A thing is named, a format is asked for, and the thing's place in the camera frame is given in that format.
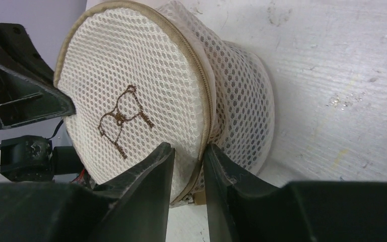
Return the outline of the white mesh laundry bag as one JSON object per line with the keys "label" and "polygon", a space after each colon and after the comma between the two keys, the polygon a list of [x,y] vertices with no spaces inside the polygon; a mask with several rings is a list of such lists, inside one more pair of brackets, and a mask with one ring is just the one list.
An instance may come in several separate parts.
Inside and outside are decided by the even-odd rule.
{"label": "white mesh laundry bag", "polygon": [[75,106],[63,120],[98,185],[166,142],[175,149],[170,203],[185,205],[205,188],[209,143],[252,174],[271,147],[275,105],[263,62],[177,1],[90,8],[65,38],[53,82]]}

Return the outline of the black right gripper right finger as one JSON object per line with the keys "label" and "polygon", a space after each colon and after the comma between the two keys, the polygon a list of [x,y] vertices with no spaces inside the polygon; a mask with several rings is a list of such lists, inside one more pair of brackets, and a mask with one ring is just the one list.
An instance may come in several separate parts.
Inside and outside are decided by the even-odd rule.
{"label": "black right gripper right finger", "polygon": [[211,241],[387,241],[387,183],[273,186],[209,144],[204,175]]}

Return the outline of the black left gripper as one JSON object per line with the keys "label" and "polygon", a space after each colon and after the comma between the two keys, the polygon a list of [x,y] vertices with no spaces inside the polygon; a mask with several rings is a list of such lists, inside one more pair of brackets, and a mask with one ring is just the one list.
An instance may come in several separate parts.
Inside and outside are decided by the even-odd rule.
{"label": "black left gripper", "polygon": [[[0,23],[0,130],[76,113],[53,74],[22,25]],[[50,182],[84,169],[74,147],[53,147],[40,136],[2,140],[0,152],[0,174],[16,183]]]}

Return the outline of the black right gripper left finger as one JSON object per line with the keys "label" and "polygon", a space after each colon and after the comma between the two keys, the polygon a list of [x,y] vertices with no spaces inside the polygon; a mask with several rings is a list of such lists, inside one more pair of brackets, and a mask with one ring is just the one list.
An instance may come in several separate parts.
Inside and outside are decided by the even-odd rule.
{"label": "black right gripper left finger", "polygon": [[0,183],[0,241],[165,241],[174,160],[164,142],[93,190]]}

